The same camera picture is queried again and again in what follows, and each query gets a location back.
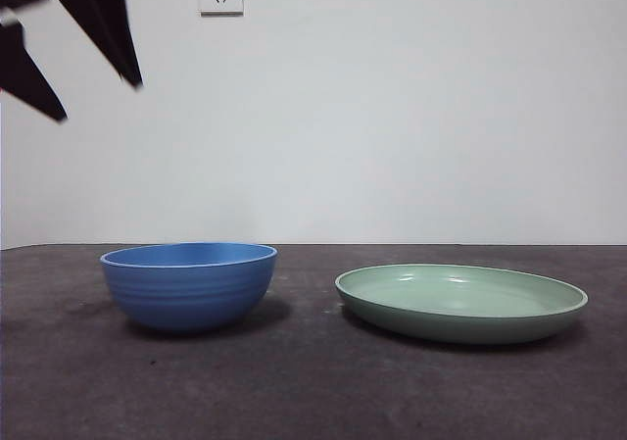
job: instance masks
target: bowl rim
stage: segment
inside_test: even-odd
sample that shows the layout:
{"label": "bowl rim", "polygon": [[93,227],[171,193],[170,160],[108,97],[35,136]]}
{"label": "bowl rim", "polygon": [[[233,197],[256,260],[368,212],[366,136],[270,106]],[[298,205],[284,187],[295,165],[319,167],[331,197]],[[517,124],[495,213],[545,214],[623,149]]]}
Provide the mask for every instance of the bowl rim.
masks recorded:
{"label": "bowl rim", "polygon": [[[526,314],[526,315],[523,314],[523,315],[516,315],[516,316],[514,315],[487,315],[486,316],[486,315],[475,315],[472,313],[462,313],[462,314],[451,313],[451,312],[444,312],[441,310],[429,310],[426,308],[417,310],[415,308],[408,308],[404,306],[393,306],[393,305],[386,305],[383,303],[377,303],[375,301],[366,299],[364,297],[358,296],[355,293],[348,291],[346,287],[344,287],[341,283],[342,278],[352,273],[357,273],[362,270],[381,269],[381,268],[388,268],[388,267],[445,267],[445,268],[456,268],[456,269],[483,269],[483,270],[490,270],[490,271],[517,273],[517,274],[522,274],[522,275],[527,275],[527,276],[533,276],[534,278],[541,278],[543,280],[547,280],[552,283],[557,283],[559,285],[566,286],[574,290],[576,293],[578,293],[579,296],[581,297],[581,301],[577,303],[576,305],[567,306],[567,307],[561,308],[559,310],[554,310],[554,311],[545,311],[543,313],[534,313],[534,314]],[[563,315],[563,314],[579,311],[588,304],[588,295],[586,294],[584,290],[582,290],[581,288],[575,285],[571,285],[570,283],[566,283],[565,281],[557,280],[549,276],[543,276],[543,275],[538,275],[535,273],[529,273],[529,272],[518,271],[518,270],[497,269],[493,267],[480,267],[480,266],[461,266],[461,265],[455,265],[455,264],[390,264],[390,265],[384,265],[384,266],[371,266],[371,267],[363,267],[360,269],[352,269],[349,271],[345,271],[344,273],[338,275],[337,278],[335,278],[335,287],[339,291],[340,295],[350,296],[351,298],[355,298],[357,300],[363,301],[365,303],[368,303],[369,305],[380,306],[380,307],[383,307],[386,309],[392,309],[392,310],[407,311],[407,312],[416,313],[416,314],[443,316],[443,317],[451,317],[451,318],[484,318],[484,319],[544,318],[547,316],[557,316],[557,315]]]}
{"label": "bowl rim", "polygon": [[[229,244],[229,245],[235,244],[238,246],[260,247],[260,248],[268,249],[270,253],[266,256],[257,257],[255,259],[243,259],[241,261],[229,261],[229,262],[223,262],[223,263],[191,264],[187,266],[123,264],[120,262],[112,262],[109,260],[109,257],[112,256],[113,254],[117,254],[117,253],[121,253],[125,251],[132,251],[135,249],[145,249],[145,248],[152,248],[152,247],[175,247],[175,246],[182,246],[182,245],[189,245],[189,244]],[[124,267],[124,268],[129,268],[129,269],[195,269],[195,268],[201,269],[201,268],[210,268],[210,267],[227,267],[227,266],[236,266],[240,264],[249,264],[251,262],[258,262],[258,261],[263,261],[265,259],[271,259],[275,257],[277,254],[278,254],[278,251],[271,246],[267,246],[265,244],[255,244],[255,243],[250,243],[250,242],[231,242],[231,241],[172,242],[168,244],[149,244],[145,246],[134,246],[134,247],[126,247],[124,249],[117,249],[115,251],[111,251],[100,256],[100,263],[103,265],[107,265],[107,266]]]}

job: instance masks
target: plate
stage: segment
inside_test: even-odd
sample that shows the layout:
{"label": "plate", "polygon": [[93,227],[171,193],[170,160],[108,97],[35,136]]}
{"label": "plate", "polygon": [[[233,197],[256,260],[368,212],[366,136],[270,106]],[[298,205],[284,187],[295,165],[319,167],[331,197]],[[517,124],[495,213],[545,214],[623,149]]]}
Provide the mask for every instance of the plate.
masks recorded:
{"label": "plate", "polygon": [[511,344],[554,335],[588,303],[563,281],[506,269],[405,264],[355,269],[335,280],[360,318],[405,335]]}

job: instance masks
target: blue bowl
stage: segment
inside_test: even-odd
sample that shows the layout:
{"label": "blue bowl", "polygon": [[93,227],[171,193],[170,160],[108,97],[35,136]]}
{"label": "blue bowl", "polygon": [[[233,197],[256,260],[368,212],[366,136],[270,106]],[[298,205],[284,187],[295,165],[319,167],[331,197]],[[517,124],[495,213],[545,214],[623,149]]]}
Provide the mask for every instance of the blue bowl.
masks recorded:
{"label": "blue bowl", "polygon": [[257,244],[199,242],[122,249],[100,262],[127,316],[155,329],[188,332],[246,315],[267,291],[276,254]]}

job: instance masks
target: black cloth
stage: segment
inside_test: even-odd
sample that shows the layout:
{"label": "black cloth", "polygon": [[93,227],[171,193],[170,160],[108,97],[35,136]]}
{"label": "black cloth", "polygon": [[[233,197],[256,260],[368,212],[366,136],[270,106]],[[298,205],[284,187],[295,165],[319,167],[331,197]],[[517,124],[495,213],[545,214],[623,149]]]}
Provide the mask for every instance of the black cloth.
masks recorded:
{"label": "black cloth", "polygon": [[[98,257],[120,247],[2,253],[3,439],[627,438],[627,247],[277,246],[253,312],[192,337],[112,303]],[[334,288],[395,263],[529,271],[590,303],[529,344],[415,340],[353,317]]]}

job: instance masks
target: bowl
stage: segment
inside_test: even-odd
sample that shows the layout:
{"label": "bowl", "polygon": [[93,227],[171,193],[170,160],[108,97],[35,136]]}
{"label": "bowl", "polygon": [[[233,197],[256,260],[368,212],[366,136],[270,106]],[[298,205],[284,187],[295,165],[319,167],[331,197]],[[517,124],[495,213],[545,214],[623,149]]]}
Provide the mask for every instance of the bowl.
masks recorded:
{"label": "bowl", "polygon": [[276,249],[192,242],[133,247],[100,258],[114,301],[154,329],[211,329],[245,316],[263,298]]}
{"label": "bowl", "polygon": [[441,342],[509,344],[548,337],[586,306],[579,288],[507,269],[407,264],[351,270],[335,285],[380,327]]}

